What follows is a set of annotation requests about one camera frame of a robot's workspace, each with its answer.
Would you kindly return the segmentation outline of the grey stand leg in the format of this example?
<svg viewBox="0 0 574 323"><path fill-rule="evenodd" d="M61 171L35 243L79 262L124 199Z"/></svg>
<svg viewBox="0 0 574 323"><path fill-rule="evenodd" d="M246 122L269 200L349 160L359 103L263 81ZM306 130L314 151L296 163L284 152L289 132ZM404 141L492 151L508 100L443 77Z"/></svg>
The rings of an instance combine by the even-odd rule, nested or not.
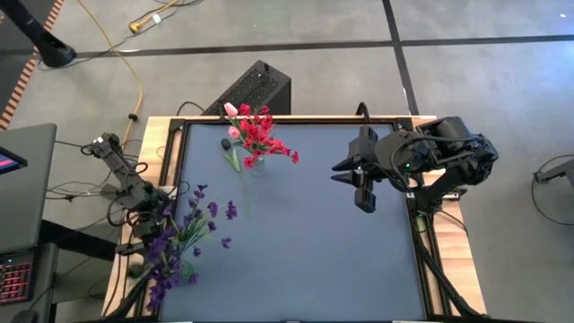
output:
<svg viewBox="0 0 574 323"><path fill-rule="evenodd" d="M574 188L574 158L549 170L539 170L534 173L534 180L537 183L546 183L552 179L561 177L565 177Z"/></svg>

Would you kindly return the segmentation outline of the black mat orange striped edge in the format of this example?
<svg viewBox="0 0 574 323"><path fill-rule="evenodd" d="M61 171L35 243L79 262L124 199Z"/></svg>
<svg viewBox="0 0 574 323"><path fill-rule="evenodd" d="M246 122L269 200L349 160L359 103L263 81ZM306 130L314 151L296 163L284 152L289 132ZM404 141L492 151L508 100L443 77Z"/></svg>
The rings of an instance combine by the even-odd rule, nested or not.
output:
<svg viewBox="0 0 574 323"><path fill-rule="evenodd" d="M21 0L46 31L52 31L64 1ZM9 127L38 62L36 47L0 10L0 131Z"/></svg>

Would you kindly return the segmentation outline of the small tilted screen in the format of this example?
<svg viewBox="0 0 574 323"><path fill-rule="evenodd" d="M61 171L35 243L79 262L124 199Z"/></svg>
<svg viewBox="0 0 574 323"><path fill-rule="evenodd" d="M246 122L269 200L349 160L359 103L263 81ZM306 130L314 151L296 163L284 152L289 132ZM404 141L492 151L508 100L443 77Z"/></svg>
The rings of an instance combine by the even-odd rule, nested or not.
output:
<svg viewBox="0 0 574 323"><path fill-rule="evenodd" d="M21 156L0 146L0 175L26 168L28 161Z"/></svg>

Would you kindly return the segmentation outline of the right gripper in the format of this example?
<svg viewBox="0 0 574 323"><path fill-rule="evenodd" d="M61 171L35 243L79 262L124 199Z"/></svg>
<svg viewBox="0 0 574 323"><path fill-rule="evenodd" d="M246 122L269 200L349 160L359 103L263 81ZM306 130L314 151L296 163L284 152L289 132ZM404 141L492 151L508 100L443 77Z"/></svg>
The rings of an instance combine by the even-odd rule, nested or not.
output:
<svg viewBox="0 0 574 323"><path fill-rule="evenodd" d="M359 135L351 141L351 156L332 167L333 171L347 171L336 174L332 180L354 187L354 203L363 212L371 214L376 210L376 196L372 192L373 182L379 175L378 160L374 153L378 135L371 127L360 127Z"/></svg>

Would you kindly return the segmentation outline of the black computer tower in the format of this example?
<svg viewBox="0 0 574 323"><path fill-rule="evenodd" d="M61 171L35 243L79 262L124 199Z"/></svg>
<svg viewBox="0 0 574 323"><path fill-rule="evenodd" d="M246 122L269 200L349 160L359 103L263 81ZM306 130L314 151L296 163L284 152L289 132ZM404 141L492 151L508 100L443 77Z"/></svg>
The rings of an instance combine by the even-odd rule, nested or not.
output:
<svg viewBox="0 0 574 323"><path fill-rule="evenodd" d="M223 105L231 103L236 108L241 103L259 111L264 106L274 115L291 114L291 78L262 60L257 60L204 112L220 116Z"/></svg>

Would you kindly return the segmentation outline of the black stand base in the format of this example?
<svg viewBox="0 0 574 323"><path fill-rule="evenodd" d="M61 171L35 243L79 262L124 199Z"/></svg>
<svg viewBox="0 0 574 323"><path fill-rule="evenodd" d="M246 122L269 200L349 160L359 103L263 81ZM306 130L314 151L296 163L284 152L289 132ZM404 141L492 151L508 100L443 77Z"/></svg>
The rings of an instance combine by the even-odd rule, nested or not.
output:
<svg viewBox="0 0 574 323"><path fill-rule="evenodd" d="M0 10L33 43L47 67L62 67L75 59L75 50L47 31L20 0L0 0Z"/></svg>

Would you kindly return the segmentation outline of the black tulip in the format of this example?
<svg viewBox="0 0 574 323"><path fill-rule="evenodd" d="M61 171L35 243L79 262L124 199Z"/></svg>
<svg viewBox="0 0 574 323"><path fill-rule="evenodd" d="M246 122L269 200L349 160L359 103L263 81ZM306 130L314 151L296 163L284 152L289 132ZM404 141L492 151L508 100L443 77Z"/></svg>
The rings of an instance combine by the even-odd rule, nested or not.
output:
<svg viewBox="0 0 574 323"><path fill-rule="evenodd" d="M221 146L224 150L223 157L228 161L230 166L235 170L239 177L239 181L241 183L241 189L244 197L244 205L246 209L247 217L250 216L250 202L248 198L248 188L246 185L246 181L243 176L243 172L241 166L239 165L239 156L237 154L236 149L234 148L233 144L230 142L229 139L223 138L221 140Z"/></svg>

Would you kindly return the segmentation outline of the grey laptop lid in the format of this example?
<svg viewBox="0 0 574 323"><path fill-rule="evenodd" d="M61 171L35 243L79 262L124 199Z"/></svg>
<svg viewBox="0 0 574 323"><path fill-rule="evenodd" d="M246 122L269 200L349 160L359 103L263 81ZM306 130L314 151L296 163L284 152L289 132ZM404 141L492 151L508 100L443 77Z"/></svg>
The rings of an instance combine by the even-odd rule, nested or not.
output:
<svg viewBox="0 0 574 323"><path fill-rule="evenodd" d="M56 132L44 124L0 133L0 147L27 161L0 175L0 254L38 243Z"/></svg>

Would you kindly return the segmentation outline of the backlit keyboard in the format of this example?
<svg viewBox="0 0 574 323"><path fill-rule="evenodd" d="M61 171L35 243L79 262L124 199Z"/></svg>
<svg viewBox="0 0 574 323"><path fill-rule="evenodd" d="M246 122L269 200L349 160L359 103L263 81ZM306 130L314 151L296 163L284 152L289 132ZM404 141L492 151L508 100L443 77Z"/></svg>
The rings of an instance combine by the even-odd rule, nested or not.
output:
<svg viewBox="0 0 574 323"><path fill-rule="evenodd" d="M0 306L28 301L33 293L35 253L0 255Z"/></svg>

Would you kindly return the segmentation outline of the pink tulip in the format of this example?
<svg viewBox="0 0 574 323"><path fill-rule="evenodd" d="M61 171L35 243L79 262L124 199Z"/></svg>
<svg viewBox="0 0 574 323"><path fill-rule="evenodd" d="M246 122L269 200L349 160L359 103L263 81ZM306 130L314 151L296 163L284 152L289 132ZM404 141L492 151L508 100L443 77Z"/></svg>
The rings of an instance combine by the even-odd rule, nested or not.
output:
<svg viewBox="0 0 574 323"><path fill-rule="evenodd" d="M226 113L227 120L230 122L230 126L235 126L246 131L247 124L251 117L250 106L248 104L241 103L236 107L232 103L226 102L223 105L223 108Z"/></svg>
<svg viewBox="0 0 574 323"><path fill-rule="evenodd" d="M231 126L228 130L228 136L232 144L238 145L247 150L251 148L252 143L248 138L248 133L246 131L235 126Z"/></svg>

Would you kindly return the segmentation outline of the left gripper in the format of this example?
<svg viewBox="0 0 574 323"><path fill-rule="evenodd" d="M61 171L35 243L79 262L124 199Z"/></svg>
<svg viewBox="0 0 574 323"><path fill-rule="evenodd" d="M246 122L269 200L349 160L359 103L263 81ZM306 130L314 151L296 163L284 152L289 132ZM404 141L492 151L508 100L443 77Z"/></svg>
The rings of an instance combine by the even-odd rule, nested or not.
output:
<svg viewBox="0 0 574 323"><path fill-rule="evenodd" d="M121 229L129 230L126 242L120 239L116 253L128 261L126 274L129 278L138 278L144 274L145 258L152 240L158 235L157 223L151 213L126 212Z"/></svg>

